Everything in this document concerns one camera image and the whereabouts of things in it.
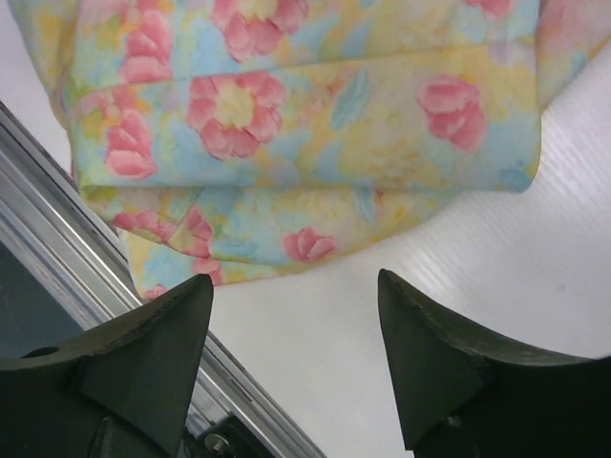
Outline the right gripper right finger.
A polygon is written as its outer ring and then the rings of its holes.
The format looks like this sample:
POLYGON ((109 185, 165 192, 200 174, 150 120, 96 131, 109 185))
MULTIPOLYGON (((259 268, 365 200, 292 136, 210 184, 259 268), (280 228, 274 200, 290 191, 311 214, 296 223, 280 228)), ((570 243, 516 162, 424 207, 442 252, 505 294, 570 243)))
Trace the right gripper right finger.
POLYGON ((378 311, 405 448, 417 457, 606 457, 610 361, 511 339, 389 270, 378 311))

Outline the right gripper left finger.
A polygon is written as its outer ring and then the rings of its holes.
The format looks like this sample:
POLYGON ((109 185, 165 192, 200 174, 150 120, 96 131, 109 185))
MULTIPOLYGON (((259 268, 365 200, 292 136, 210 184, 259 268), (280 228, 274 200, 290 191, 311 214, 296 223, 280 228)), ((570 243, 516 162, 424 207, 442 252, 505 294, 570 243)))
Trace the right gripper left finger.
POLYGON ((2 456, 177 456, 213 294, 197 275, 74 338, 2 359, 2 456))

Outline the pastel floral skirt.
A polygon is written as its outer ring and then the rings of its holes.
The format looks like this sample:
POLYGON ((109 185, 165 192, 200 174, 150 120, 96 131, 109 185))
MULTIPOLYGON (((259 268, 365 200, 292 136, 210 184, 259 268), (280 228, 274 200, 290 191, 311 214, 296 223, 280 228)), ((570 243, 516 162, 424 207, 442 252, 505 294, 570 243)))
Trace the pastel floral skirt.
POLYGON ((151 300, 300 273, 526 190, 606 1, 12 1, 78 192, 151 300))

